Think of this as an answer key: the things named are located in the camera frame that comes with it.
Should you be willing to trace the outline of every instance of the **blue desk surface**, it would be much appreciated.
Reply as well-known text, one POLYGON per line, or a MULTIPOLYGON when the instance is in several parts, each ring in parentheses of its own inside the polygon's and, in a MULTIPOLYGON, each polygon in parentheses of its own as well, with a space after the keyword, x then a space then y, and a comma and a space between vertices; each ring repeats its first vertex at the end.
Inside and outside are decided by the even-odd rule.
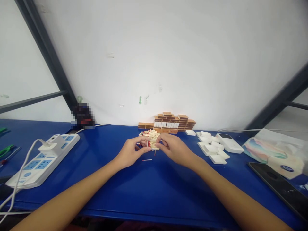
MULTIPOLYGON (((48 139, 53 134, 65 134, 69 123, 0 120, 0 127, 11 132, 0 137, 0 148, 13 143, 22 150, 0 169, 0 176, 15 174, 29 147, 37 138, 48 139)), ((16 196, 16 208, 34 210, 76 182, 111 161, 126 139, 136 137, 141 130, 131 126, 108 125, 84 130, 81 139, 49 178, 39 187, 23 190, 16 196)), ((228 133, 239 144, 244 134, 228 133)), ((232 154, 226 165, 214 165, 200 150, 196 136, 178 136, 198 156, 217 172, 265 206, 293 229, 303 229, 299 219, 248 167, 255 162, 245 154, 232 154)), ((31 158, 38 151, 33 151, 31 158)), ((299 176, 292 182, 304 184, 299 176)), ((210 188, 191 170, 170 160, 161 150, 144 154, 134 165, 113 176, 87 203, 81 215, 192 225, 199 227, 239 229, 231 215, 210 188)))

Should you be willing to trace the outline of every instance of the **dark metal bar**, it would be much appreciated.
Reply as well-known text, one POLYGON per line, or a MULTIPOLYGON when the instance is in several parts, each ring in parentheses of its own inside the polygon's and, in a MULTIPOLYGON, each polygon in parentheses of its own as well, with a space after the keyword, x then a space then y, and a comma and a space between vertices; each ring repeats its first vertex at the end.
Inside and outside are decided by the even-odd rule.
POLYGON ((12 111, 21 107, 25 107, 31 104, 35 104, 44 100, 48 100, 54 97, 58 97, 61 95, 65 95, 67 92, 66 91, 58 91, 55 93, 51 93, 51 94, 47 94, 47 95, 43 95, 43 96, 39 96, 39 97, 35 97, 35 98, 31 98, 31 99, 26 99, 26 100, 22 100, 16 103, 11 103, 11 104, 7 104, 7 105, 3 105, 0 106, 0 114, 4 113, 4 112, 8 112, 8 111, 12 111))
POLYGON ((308 105, 294 103, 294 102, 285 102, 285 104, 291 107, 297 107, 300 109, 308 110, 308 105))
POLYGON ((308 87, 308 63, 297 75, 277 94, 277 96, 254 118, 245 129, 264 128, 287 106, 285 102, 292 102, 308 87))
POLYGON ((73 111, 74 107, 77 105, 77 100, 33 0, 15 0, 15 2, 23 18, 25 19, 60 91, 67 91, 63 97, 70 110, 73 111))

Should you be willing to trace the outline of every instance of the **stacked matchboxes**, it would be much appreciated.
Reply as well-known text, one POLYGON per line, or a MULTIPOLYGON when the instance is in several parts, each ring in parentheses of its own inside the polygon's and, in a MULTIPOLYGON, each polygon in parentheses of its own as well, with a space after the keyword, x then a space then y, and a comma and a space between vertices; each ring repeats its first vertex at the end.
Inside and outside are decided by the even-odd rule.
POLYGON ((154 128, 154 123, 138 123, 139 129, 152 129, 154 128))
POLYGON ((196 121, 188 119, 187 115, 174 116, 171 112, 163 112, 154 116, 154 123, 139 123, 139 129, 154 129, 158 133, 177 134, 185 130, 192 130, 196 121))

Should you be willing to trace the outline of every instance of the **green handle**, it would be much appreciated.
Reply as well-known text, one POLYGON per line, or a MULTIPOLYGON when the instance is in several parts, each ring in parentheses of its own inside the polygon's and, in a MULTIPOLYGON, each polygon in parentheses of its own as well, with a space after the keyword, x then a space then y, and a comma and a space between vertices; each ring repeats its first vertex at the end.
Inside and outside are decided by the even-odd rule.
POLYGON ((7 128, 0 128, 0 133, 5 131, 7 128))
POLYGON ((10 146, 7 146, 6 148, 2 149, 0 151, 0 157, 3 157, 5 154, 7 154, 9 152, 9 150, 14 147, 14 145, 10 145, 10 146))

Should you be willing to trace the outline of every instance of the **wire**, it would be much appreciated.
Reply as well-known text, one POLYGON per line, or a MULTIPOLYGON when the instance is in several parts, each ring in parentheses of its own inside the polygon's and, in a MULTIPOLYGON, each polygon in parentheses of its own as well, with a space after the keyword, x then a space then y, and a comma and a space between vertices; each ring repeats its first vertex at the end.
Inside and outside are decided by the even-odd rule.
MULTIPOLYGON (((112 124, 98 124, 98 125, 95 125, 95 127, 99 127, 99 126, 104 126, 104 125, 112 125, 112 124)), ((80 129, 79 131, 77 131, 75 134, 78 134, 79 132, 83 131, 85 129, 80 129)))
POLYGON ((17 215, 17 214, 28 214, 32 213, 31 211, 29 212, 0 212, 0 215, 17 215))
MULTIPOLYGON (((236 130, 236 129, 221 129, 218 130, 219 132, 222 131, 238 131, 238 132, 249 132, 249 131, 261 131, 262 129, 247 129, 247 130, 236 130)), ((290 130, 282 130, 282 129, 267 129, 267 130, 271 130, 271 131, 281 131, 281 132, 302 132, 302 133, 306 133, 308 131, 290 131, 290 130)))
POLYGON ((2 207, 12 198, 13 194, 11 194, 1 205, 0 205, 0 210, 2 207))
POLYGON ((20 179, 20 176, 21 176, 21 171, 23 170, 23 168, 25 167, 26 163, 28 162, 28 159, 29 159, 29 156, 30 156, 30 153, 32 151, 32 149, 34 148, 35 144, 40 141, 43 145, 48 145, 44 140, 42 139, 37 139, 33 142, 33 144, 31 145, 27 155, 26 155, 26 158, 25 158, 25 161, 23 162, 20 170, 19 170, 19 173, 18 173, 18 177, 17 177, 17 181, 16 181, 16 185, 14 187, 14 190, 13 190, 13 193, 12 195, 10 195, 1 205, 0 205, 0 208, 2 208, 10 199, 12 199, 12 202, 11 202, 11 206, 9 208, 9 210, 7 212, 5 212, 5 215, 4 217, 1 219, 0 221, 0 224, 4 221, 4 219, 7 217, 7 215, 10 215, 10 214, 14 214, 14 213, 10 213, 10 211, 12 210, 13 206, 14 206, 14 201, 15 201, 15 195, 16 193, 18 193, 20 191, 20 189, 17 189, 17 186, 18 186, 18 182, 19 182, 19 179, 20 179))

